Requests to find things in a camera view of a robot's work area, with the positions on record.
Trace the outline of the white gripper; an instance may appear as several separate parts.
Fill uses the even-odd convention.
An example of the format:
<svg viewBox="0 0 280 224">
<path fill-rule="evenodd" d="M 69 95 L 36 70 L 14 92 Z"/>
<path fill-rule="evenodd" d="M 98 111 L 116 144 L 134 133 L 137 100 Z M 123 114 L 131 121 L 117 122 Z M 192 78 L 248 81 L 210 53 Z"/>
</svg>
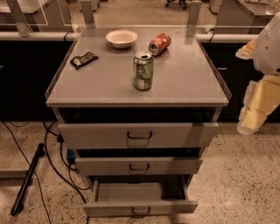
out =
<svg viewBox="0 0 280 224">
<path fill-rule="evenodd" d="M 251 60 L 255 52 L 256 39 L 241 47 L 235 56 Z M 252 135 L 264 124 L 267 117 L 280 105 L 280 77 L 264 75 L 259 81 L 251 81 L 246 89 L 243 108 L 239 115 L 237 131 Z"/>
</svg>

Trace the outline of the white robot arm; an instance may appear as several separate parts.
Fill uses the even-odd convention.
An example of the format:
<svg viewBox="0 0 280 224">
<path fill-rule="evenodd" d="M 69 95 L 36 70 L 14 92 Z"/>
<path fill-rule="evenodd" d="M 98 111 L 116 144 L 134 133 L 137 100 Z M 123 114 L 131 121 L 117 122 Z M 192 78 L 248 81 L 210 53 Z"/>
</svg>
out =
<svg viewBox="0 0 280 224">
<path fill-rule="evenodd" d="M 239 133 L 252 135 L 280 105 L 280 12 L 235 56 L 253 60 L 255 70 L 263 74 L 248 84 L 237 124 Z"/>
</svg>

